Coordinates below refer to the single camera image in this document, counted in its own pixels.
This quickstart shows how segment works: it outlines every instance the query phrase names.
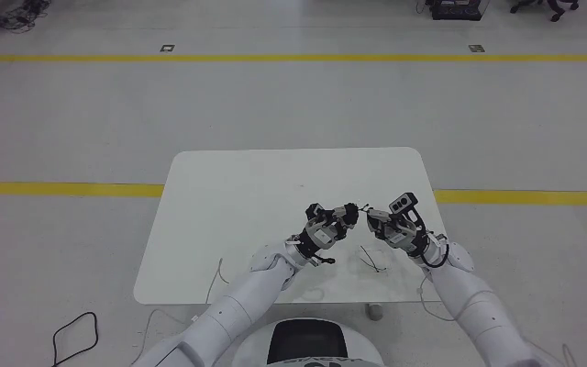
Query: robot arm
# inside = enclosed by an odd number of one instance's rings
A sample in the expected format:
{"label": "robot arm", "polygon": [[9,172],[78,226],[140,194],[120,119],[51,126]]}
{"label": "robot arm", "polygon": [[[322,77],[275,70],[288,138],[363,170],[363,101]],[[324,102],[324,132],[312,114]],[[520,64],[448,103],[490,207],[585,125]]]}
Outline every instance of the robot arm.
{"label": "robot arm", "polygon": [[389,205],[392,213],[366,210],[370,231],[422,268],[487,366],[547,365],[520,336],[492,288],[472,273],[470,254],[444,235],[428,232],[416,204],[415,196],[406,193]]}
{"label": "robot arm", "polygon": [[334,262],[318,253],[346,237],[359,219],[359,209],[347,204],[325,210],[312,204],[306,215],[302,233],[259,250],[249,271],[231,283],[188,329],[159,342],[135,366],[211,367],[238,335],[267,312],[307,263]]}

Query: black panel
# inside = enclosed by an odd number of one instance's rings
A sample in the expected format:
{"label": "black panel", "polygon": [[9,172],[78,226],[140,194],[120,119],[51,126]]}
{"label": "black panel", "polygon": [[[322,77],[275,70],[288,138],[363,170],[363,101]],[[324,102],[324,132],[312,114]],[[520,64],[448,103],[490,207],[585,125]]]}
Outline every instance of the black panel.
{"label": "black panel", "polygon": [[348,358],[340,327],[325,320],[295,319],[275,326],[267,364],[303,357]]}

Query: yellow stripe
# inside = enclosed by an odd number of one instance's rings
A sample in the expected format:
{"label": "yellow stripe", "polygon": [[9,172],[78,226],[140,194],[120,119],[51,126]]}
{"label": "yellow stripe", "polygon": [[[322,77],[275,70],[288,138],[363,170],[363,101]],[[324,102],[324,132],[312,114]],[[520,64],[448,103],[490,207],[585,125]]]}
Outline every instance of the yellow stripe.
{"label": "yellow stripe", "polygon": [[[153,183],[0,183],[0,195],[161,197]],[[587,206],[585,191],[435,190],[439,204]]]}
{"label": "yellow stripe", "polygon": [[161,197],[162,184],[0,183],[0,195]]}
{"label": "yellow stripe", "polygon": [[251,54],[251,55],[0,55],[2,62],[288,62],[288,61],[587,61],[587,54],[426,55],[426,54]]}
{"label": "yellow stripe", "polygon": [[584,191],[436,190],[439,204],[587,206]]}

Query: table top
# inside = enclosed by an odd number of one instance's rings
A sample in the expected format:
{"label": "table top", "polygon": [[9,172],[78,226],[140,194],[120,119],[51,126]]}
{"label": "table top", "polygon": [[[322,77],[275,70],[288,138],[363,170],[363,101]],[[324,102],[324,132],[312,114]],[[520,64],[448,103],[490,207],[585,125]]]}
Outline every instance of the table top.
{"label": "table top", "polygon": [[[141,304],[203,304],[221,258],[230,282],[260,247],[300,233],[310,204],[388,210],[404,192],[418,198],[430,230],[446,233],[422,158],[411,148],[182,152],[173,160],[134,296]],[[365,264],[371,261],[365,251],[386,269]],[[421,270],[373,237],[364,215],[323,256],[337,262],[303,268],[278,303],[419,301]],[[216,279],[209,302],[224,287]],[[429,284],[424,297],[438,300]]]}

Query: floor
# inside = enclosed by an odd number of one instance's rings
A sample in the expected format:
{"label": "floor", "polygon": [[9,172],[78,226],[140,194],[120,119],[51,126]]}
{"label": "floor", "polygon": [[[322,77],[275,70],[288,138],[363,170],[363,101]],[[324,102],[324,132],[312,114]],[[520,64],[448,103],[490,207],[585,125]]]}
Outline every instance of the floor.
{"label": "floor", "polygon": [[[559,23],[494,0],[483,20],[434,22],[406,0],[54,2],[17,55],[587,53],[583,8]],[[162,184],[183,150],[410,146],[435,189],[587,191],[585,62],[2,61],[0,182]],[[63,366],[128,366],[152,306],[132,297],[159,200],[0,195],[0,361],[50,365],[53,332],[87,310],[94,350]],[[587,207],[440,205],[450,237],[523,333],[587,363]],[[431,304],[433,311],[446,312]],[[454,323],[419,304],[275,306],[284,317],[341,321],[388,366],[482,366]],[[165,306],[189,320],[204,306]],[[92,342],[89,320],[59,339]],[[155,316],[147,346],[182,330]],[[236,343],[219,366],[230,364]]]}

